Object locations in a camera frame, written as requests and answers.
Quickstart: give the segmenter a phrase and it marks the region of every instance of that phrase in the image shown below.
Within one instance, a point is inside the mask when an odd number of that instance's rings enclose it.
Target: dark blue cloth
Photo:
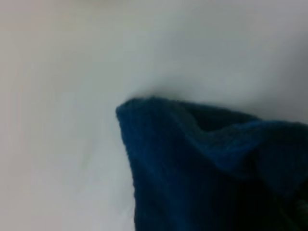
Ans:
[[[287,206],[308,176],[300,123],[160,98],[130,100],[116,114],[136,231],[258,230],[276,216],[269,201]]]

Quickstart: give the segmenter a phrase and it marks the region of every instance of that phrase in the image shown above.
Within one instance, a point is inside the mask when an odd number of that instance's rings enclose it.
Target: fabric fold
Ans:
[[[161,98],[130,100],[116,114],[137,231],[274,227],[272,198],[287,206],[308,176],[308,127],[300,123]]]

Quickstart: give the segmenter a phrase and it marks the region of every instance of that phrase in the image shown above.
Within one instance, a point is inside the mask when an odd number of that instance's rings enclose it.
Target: blue towel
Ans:
[[[300,123],[161,98],[130,100],[116,114],[136,231],[275,230],[273,204],[287,208],[308,176]]]

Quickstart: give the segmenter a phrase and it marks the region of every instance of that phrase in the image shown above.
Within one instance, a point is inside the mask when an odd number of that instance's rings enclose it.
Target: blue fabric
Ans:
[[[308,176],[308,127],[207,105],[133,99],[116,110],[136,231],[257,230]]]

